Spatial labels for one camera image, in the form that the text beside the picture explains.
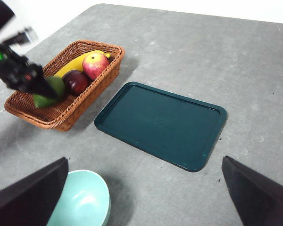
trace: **banana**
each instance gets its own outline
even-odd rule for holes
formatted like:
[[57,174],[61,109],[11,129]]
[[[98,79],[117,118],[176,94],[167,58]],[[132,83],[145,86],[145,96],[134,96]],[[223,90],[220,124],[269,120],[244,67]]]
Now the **banana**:
[[65,66],[63,66],[54,76],[58,76],[58,77],[63,77],[65,73],[71,71],[71,70],[79,70],[79,71],[83,71],[83,66],[82,66],[82,62],[85,58],[85,56],[87,56],[90,53],[94,53],[94,52],[98,52],[98,53],[102,53],[104,54],[107,59],[110,58],[110,54],[109,53],[104,53],[101,50],[94,50],[88,53],[84,53],[80,56],[78,56],[77,58],[73,59],[72,61],[70,61],[68,64],[66,64]]

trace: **dark green tray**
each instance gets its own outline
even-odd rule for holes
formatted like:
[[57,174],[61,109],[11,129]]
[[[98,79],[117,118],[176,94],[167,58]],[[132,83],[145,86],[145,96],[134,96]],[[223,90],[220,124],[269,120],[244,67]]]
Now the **dark green tray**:
[[196,172],[206,164],[225,120],[222,107],[130,82],[94,123],[117,139]]

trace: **table surface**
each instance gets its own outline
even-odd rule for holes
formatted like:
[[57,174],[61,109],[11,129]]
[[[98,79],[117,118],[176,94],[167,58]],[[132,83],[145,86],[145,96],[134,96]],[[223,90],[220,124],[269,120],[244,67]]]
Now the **table surface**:
[[[283,185],[283,24],[99,4],[27,56],[45,65],[78,39],[123,46],[119,76],[68,132],[6,112],[12,91],[0,81],[0,189],[65,156],[69,170],[92,170],[107,182],[109,226],[238,226],[224,156]],[[95,128],[96,115],[129,81],[227,110],[204,169],[187,172]]]

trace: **wicker basket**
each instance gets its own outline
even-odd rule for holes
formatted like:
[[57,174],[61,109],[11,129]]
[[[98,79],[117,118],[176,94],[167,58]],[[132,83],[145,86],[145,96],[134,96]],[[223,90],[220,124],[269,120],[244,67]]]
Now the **wicker basket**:
[[80,96],[68,95],[64,101],[53,107],[36,108],[32,95],[16,91],[6,100],[5,109],[9,113],[43,129],[70,130],[88,106],[118,76],[125,50],[120,46],[78,40],[67,46],[43,68],[45,77],[54,75],[71,60],[97,49],[110,53],[110,64]]

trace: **green mango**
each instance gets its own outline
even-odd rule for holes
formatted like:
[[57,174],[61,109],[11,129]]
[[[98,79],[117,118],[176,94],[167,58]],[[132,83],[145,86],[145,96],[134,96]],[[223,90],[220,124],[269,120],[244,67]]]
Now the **green mango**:
[[47,77],[46,81],[56,91],[56,93],[58,94],[58,98],[53,99],[53,98],[41,96],[39,94],[33,94],[33,102],[36,108],[53,106],[56,103],[58,103],[65,94],[66,87],[62,78],[58,76],[51,76],[51,77]]

